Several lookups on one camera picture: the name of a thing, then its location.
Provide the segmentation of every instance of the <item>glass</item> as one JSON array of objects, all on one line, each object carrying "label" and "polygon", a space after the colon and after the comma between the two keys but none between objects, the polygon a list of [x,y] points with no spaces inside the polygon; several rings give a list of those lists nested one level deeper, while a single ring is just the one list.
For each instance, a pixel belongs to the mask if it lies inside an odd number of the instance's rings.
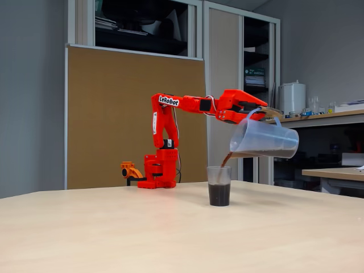
[{"label": "glass", "polygon": [[318,96],[313,96],[308,98],[308,107],[311,108],[311,110],[317,114],[320,112],[320,101]]},{"label": "glass", "polygon": [[230,203],[231,167],[207,167],[211,206]]},{"label": "glass", "polygon": [[336,102],[330,102],[328,113],[335,113]]}]

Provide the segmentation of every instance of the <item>cable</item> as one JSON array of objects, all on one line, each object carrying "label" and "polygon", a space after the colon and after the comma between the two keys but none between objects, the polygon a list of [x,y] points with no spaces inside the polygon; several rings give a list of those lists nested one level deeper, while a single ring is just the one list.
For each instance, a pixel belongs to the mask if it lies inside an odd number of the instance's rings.
[{"label": "cable", "polygon": [[[211,100],[212,100],[212,106],[214,106],[214,110],[217,113],[217,109],[216,109],[216,105],[215,105],[215,98],[213,96],[210,96],[210,95],[206,96],[205,98],[211,98]],[[204,114],[205,115],[208,115],[209,117],[215,117],[214,114],[208,114],[208,113],[204,113]]]},{"label": "cable", "polygon": [[[180,139],[180,130],[178,129],[176,109],[174,107],[173,107],[173,113],[174,113],[175,125],[176,125],[176,128],[177,128],[177,138]],[[180,156],[180,152],[178,151],[178,149],[176,149],[176,150],[177,150],[177,153],[178,153],[178,165],[179,165],[179,169],[178,169],[177,175],[178,174],[180,175],[180,180],[179,180],[178,183],[181,183],[181,177],[182,177],[182,174],[181,174],[181,156]]]},{"label": "cable", "polygon": [[174,107],[173,107],[173,112],[175,114],[174,117],[175,117],[175,124],[176,124],[176,128],[177,128],[177,138],[180,139],[180,130],[178,129],[176,109]]},{"label": "cable", "polygon": [[176,168],[176,170],[178,171],[177,175],[180,175],[180,180],[178,181],[178,183],[181,183],[181,177],[182,177],[181,170],[177,169],[177,168]]},{"label": "cable", "polygon": [[212,100],[212,105],[214,106],[214,110],[215,110],[215,112],[217,112],[217,110],[216,110],[216,105],[215,105],[215,98],[214,98],[213,96],[210,96],[210,95],[206,96],[205,98],[211,98],[211,100]]},{"label": "cable", "polygon": [[181,173],[181,156],[180,156],[180,152],[178,152],[178,163],[179,163],[179,166],[180,166],[180,169],[179,169],[180,181],[178,183],[181,183],[182,173]]}]

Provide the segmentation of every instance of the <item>measuring jug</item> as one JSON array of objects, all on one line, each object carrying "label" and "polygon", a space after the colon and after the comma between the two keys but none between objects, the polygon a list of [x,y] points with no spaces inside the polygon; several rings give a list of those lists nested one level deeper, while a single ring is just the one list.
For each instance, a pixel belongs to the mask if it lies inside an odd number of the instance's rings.
[{"label": "measuring jug", "polygon": [[275,156],[277,158],[291,158],[296,154],[299,137],[295,130],[277,125],[255,121],[250,117],[257,111],[251,111],[235,130],[231,141],[230,151],[251,156]]}]

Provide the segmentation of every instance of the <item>lerobot label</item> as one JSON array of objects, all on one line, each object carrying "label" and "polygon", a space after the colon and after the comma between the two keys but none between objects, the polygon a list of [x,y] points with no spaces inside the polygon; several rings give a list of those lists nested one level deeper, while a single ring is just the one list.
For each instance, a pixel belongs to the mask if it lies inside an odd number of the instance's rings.
[{"label": "lerobot label", "polygon": [[174,100],[173,98],[167,98],[163,96],[159,96],[159,102],[162,102],[164,104],[169,104],[172,106],[178,106],[178,104],[180,104],[179,100]]}]

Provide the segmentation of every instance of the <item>clear plastic cup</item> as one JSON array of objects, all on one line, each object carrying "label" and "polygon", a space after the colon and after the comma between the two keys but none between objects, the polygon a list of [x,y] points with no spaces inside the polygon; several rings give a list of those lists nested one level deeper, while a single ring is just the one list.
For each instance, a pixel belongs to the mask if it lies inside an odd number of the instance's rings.
[{"label": "clear plastic cup", "polygon": [[207,167],[211,206],[230,203],[231,167]]},{"label": "clear plastic cup", "polygon": [[230,141],[230,151],[234,152],[235,156],[248,154],[292,158],[299,144],[298,133],[282,127],[277,118],[277,125],[250,119],[251,115],[259,110],[253,110],[238,124]]}]

